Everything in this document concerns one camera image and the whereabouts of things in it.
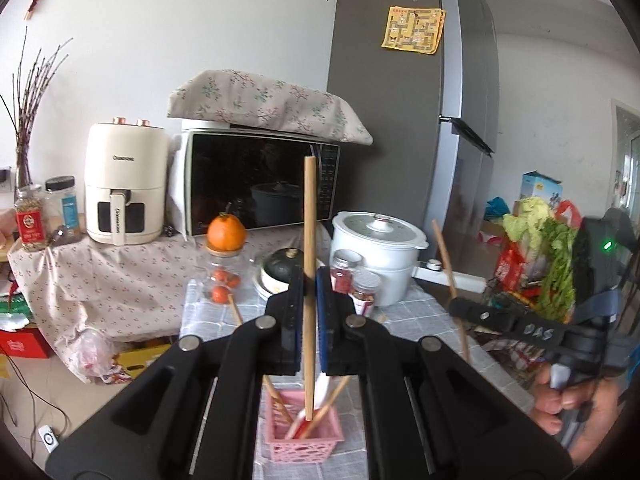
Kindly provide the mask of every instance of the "yellow map poster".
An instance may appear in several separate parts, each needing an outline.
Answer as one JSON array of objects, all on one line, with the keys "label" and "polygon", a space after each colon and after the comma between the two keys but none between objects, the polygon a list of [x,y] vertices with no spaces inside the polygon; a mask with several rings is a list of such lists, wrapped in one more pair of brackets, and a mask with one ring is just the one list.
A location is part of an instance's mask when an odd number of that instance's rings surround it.
[{"label": "yellow map poster", "polygon": [[442,9],[390,7],[382,46],[434,54],[442,36],[444,16]]}]

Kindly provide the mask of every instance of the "microwave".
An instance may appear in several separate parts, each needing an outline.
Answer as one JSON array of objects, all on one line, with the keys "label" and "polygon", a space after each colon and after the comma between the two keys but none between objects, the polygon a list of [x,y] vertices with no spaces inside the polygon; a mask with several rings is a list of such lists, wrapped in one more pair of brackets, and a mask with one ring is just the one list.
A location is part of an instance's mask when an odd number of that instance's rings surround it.
[{"label": "microwave", "polygon": [[247,229],[303,219],[304,158],[318,160],[318,220],[332,217],[340,147],[254,129],[190,129],[174,138],[167,216],[185,236],[206,234],[229,207]]}]

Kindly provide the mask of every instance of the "pink plastic basket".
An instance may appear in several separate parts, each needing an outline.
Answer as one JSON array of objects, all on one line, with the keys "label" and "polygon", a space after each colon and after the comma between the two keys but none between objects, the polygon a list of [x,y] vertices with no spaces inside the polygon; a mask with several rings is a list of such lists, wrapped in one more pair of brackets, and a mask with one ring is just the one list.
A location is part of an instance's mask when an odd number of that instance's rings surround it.
[{"label": "pink plastic basket", "polygon": [[[296,416],[296,413],[304,408],[304,390],[280,390],[280,394],[291,416]],[[344,440],[338,413],[333,406],[311,434],[311,438],[284,440],[289,423],[284,420],[271,396],[267,395],[267,397],[264,441],[271,448],[273,462],[324,462],[331,455],[335,445]]]}]

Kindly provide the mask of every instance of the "blue box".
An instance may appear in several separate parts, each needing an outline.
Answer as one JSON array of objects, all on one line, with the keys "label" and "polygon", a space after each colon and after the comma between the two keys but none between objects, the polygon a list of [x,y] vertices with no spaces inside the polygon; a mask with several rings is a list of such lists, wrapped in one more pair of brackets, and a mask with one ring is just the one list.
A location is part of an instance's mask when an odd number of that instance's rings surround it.
[{"label": "blue box", "polygon": [[537,171],[530,171],[522,176],[520,198],[539,196],[549,204],[553,210],[558,208],[562,200],[562,185],[559,180],[543,175]]}]

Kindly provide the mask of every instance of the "wooden handle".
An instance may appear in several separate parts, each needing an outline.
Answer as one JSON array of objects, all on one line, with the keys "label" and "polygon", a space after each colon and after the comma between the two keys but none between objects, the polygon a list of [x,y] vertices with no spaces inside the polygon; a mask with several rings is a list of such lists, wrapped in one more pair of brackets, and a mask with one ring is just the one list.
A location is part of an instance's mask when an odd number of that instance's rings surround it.
[{"label": "wooden handle", "polygon": [[[242,314],[240,314],[240,310],[236,305],[236,300],[234,299],[233,294],[229,295],[229,305],[231,306],[231,310],[233,311],[234,317],[236,318],[236,323],[238,323],[238,325],[242,325],[242,323],[244,323],[244,321],[242,320]],[[273,383],[271,382],[271,379],[269,378],[269,376],[267,375],[263,376],[262,383],[264,384],[264,387],[267,388],[267,391],[270,394],[270,396],[273,397],[273,400],[275,400],[278,410],[282,414],[282,416],[285,418],[285,420],[289,424],[293,424],[293,417],[289,413],[289,410],[287,409],[284,403],[284,399],[282,399],[282,396],[280,395],[280,392],[276,390],[275,386],[273,386]]]},{"label": "wooden handle", "polygon": [[335,402],[335,399],[337,399],[341,391],[343,391],[347,387],[347,384],[349,384],[350,379],[351,379],[351,376],[349,375],[344,376],[343,378],[340,379],[340,382],[331,392],[331,395],[329,396],[329,398],[325,400],[324,404],[322,404],[322,406],[318,410],[318,413],[316,413],[316,415],[314,416],[314,419],[311,421],[311,424],[309,424],[305,428],[305,430],[302,432],[302,434],[300,434],[300,438],[308,438],[311,432],[318,427],[318,424],[320,424],[320,422],[322,422],[322,419],[326,416],[326,414],[329,413],[329,409],[331,408],[331,405]]},{"label": "wooden handle", "polygon": [[[438,241],[438,248],[440,249],[440,256],[442,256],[442,265],[444,267],[444,271],[447,273],[447,278],[449,279],[449,291],[451,293],[451,298],[458,297],[458,290],[456,289],[456,282],[453,277],[453,268],[451,267],[451,259],[449,258],[449,251],[447,251],[447,246],[444,243],[444,237],[442,236],[442,231],[440,230],[440,226],[438,222],[434,218],[431,221],[431,225],[433,227],[433,233],[436,235],[436,240]],[[462,321],[460,321],[457,317],[453,318],[453,321],[458,326],[458,333],[460,334],[460,347],[462,348],[462,358],[468,363],[470,359],[469,354],[469,342],[466,340],[466,331],[465,327],[462,325]]]},{"label": "wooden handle", "polygon": [[302,357],[305,385],[305,418],[314,416],[316,384],[316,158],[305,157],[305,223],[303,265],[305,302],[302,313]]}]

